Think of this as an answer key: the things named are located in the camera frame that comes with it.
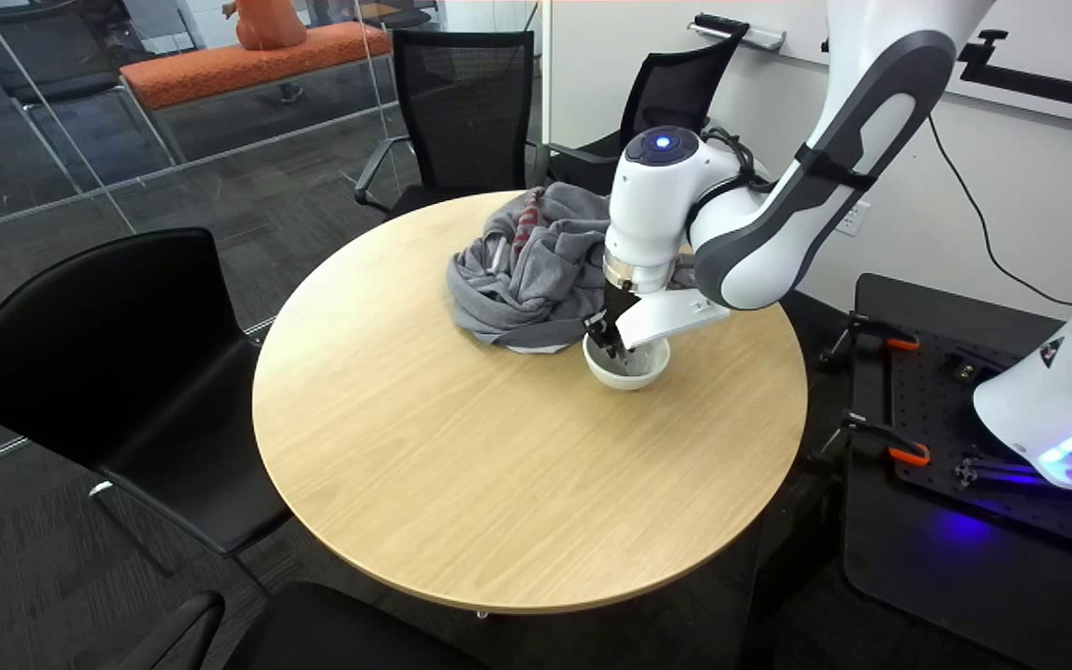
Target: black chair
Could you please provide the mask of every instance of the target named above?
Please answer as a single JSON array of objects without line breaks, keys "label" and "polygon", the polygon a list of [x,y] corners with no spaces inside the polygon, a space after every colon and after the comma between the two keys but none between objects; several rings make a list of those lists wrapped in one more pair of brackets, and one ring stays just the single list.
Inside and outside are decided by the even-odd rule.
[{"label": "black chair", "polygon": [[162,162],[172,163],[162,137],[120,82],[120,59],[99,45],[98,28],[85,21],[83,0],[0,8],[0,88],[12,96],[34,137],[75,188],[79,178],[34,118],[34,112],[43,106],[115,95],[126,117],[145,134],[152,134],[152,142],[162,150]]},{"label": "black chair", "polygon": [[[0,426],[238,561],[285,518],[253,447],[253,360],[207,231],[115,237],[0,302]],[[168,575],[109,485],[89,499]]]},{"label": "black chair", "polygon": [[[178,603],[120,670],[199,665],[218,631],[217,593]],[[485,670],[474,657],[323,583],[285,583],[242,633],[223,670]]]},{"label": "black chair", "polygon": [[637,137],[648,127],[703,132],[714,88],[745,34],[746,30],[728,34],[727,40],[694,54],[651,54],[639,65],[639,76],[626,96],[620,127],[579,150],[547,144],[547,178],[610,193],[615,167],[630,137]]},{"label": "black chair", "polygon": [[[354,200],[383,215],[524,188],[532,112],[532,34],[394,34],[394,85],[404,134],[385,137],[354,183]],[[419,183],[398,200],[371,198],[394,144],[408,142]]]}]

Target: table surface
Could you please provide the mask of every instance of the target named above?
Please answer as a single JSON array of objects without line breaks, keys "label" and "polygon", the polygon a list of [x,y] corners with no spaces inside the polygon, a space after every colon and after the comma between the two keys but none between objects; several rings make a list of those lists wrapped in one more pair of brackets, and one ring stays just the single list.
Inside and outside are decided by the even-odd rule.
[{"label": "table surface", "polygon": [[444,271],[508,198],[328,258],[265,339],[253,427],[295,518],[369,578],[488,613],[604,607],[756,521],[801,447],[804,358],[780,310],[678,337],[637,394],[599,389],[577,346],[474,342]]},{"label": "table surface", "polygon": [[[1002,354],[1027,354],[1055,329],[887,277],[859,281],[854,310]],[[852,406],[887,422],[880,358],[854,360]],[[898,485],[873,463],[852,463],[840,551],[854,593],[1014,664],[1072,665],[1072,543]]]}]

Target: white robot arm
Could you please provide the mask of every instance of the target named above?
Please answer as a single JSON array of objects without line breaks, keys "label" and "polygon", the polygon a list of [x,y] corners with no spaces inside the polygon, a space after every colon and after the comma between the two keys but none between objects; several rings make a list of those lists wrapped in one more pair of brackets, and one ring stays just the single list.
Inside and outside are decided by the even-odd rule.
[{"label": "white robot arm", "polygon": [[[720,142],[656,127],[626,144],[610,193],[604,351],[761,310],[907,144],[947,85],[991,0],[826,0],[830,85],[811,137],[771,193],[740,183]],[[681,245],[694,287],[672,291]]]}]

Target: white robot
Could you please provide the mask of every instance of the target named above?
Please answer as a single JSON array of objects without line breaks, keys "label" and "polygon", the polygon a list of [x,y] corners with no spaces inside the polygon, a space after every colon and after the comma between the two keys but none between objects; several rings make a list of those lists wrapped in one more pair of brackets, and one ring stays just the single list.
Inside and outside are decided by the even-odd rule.
[{"label": "white robot", "polygon": [[[681,127],[637,134],[615,174],[606,304],[588,319],[588,365],[790,293],[926,123],[987,13],[991,0],[826,0],[826,107],[771,189],[745,178],[728,142]],[[672,287],[681,245],[694,287]],[[1072,319],[979,385],[976,412],[1049,485],[1072,489]]]}]

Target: mesh chair back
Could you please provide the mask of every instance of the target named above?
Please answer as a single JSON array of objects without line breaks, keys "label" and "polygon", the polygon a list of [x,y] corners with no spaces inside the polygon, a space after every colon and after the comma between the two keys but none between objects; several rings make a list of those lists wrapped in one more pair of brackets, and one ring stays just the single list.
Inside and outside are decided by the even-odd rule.
[{"label": "mesh chair back", "polygon": [[524,188],[532,34],[394,34],[398,107],[424,188]]},{"label": "mesh chair back", "polygon": [[[0,34],[47,101],[91,96],[120,82],[120,59],[98,40],[83,0],[0,8]],[[0,40],[0,85],[23,106],[37,95]]]},{"label": "mesh chair back", "polygon": [[0,304],[0,426],[98,469],[242,342],[207,231],[75,252]]},{"label": "mesh chair back", "polygon": [[616,144],[648,127],[698,132],[737,40],[740,34],[694,54],[651,54],[626,101]]}]

